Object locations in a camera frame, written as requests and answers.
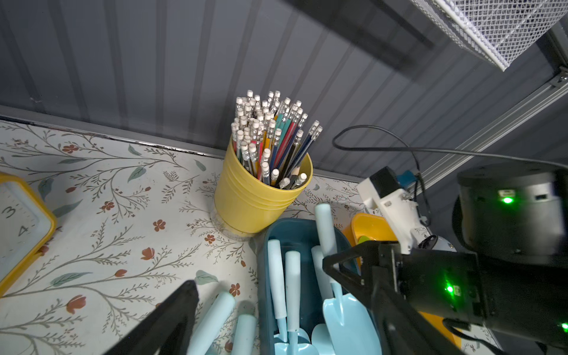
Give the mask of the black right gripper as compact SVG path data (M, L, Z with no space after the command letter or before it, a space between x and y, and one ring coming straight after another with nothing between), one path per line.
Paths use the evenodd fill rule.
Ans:
M419 312L483 317L476 256L370 241L323 259L323 270L371 306L384 354L460 354Z

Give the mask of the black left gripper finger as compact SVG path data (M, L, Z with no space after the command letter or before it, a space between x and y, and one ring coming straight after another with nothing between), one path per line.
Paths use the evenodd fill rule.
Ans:
M184 282L107 353L186 354L198 302L196 282Z

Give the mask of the light blue shovel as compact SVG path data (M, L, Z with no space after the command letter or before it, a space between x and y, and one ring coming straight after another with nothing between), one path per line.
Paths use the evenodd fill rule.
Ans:
M268 242L269 281L278 333L276 354L317 354L300 327L301 255L282 253L279 240Z
M315 207L319 244L324 257L337 254L337 239L329 204ZM380 339L367 308L341 285L329 279L333 297L323 303L323 315L336 354L381 354Z

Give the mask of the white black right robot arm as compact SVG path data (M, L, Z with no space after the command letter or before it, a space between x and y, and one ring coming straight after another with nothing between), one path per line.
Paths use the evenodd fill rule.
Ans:
M452 225L463 252L421 223L392 170L358 187L394 241L326 256L325 273L371 313L384 354L455 354L427 314L465 337L472 325L567 348L567 170L536 162L460 172Z

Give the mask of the yellow storage box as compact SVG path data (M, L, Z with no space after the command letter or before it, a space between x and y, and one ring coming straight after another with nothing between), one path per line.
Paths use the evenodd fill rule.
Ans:
M352 217L349 225L343 229L351 246L365 241L395 241L398 239L383 217L359 213ZM442 324L442 318L433 314L419 312L440 334L450 340L458 349L462 347L460 338L454 336Z

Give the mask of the teal storage box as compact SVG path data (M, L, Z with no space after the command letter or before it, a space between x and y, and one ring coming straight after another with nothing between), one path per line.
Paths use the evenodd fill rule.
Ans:
M317 223L314 220L284 218L277 220L264 233L264 241L257 247L258 311L260 353L276 354L277 321L274 313L269 275L268 242L279 240L282 252L301 254L300 328L312 333L318 325L327 323L325 316L333 316L331 302L322 298L317 282L319 272L314 270L311 250L319 245ZM375 325L368 310L355 296L343 294L345 325L334 319L327 324L331 343L339 345L336 354L381 354L383 351Z

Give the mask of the yellow pencil cup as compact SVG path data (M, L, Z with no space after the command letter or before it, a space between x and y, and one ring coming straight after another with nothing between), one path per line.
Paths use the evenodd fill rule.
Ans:
M212 220L220 231L236 238L248 238L262 232L311 183L314 168L309 155L303 159L300 172L307 174L307 180L298 189L286 190L266 185L246 171L238 161L232 143L229 143L214 191Z

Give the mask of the bundle of colored pencils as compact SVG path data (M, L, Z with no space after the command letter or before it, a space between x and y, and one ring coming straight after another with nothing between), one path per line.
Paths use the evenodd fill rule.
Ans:
M263 99L249 90L235 99L231 123L231 148L241 167L265 185L300 189L309 174L301 164L323 132L319 121L307 124L309 114L300 100L282 98L269 91Z

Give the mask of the white mesh wall basket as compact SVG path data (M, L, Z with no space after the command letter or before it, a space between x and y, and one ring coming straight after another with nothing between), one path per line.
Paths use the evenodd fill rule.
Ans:
M505 71L567 15L566 1L413 1L461 49Z

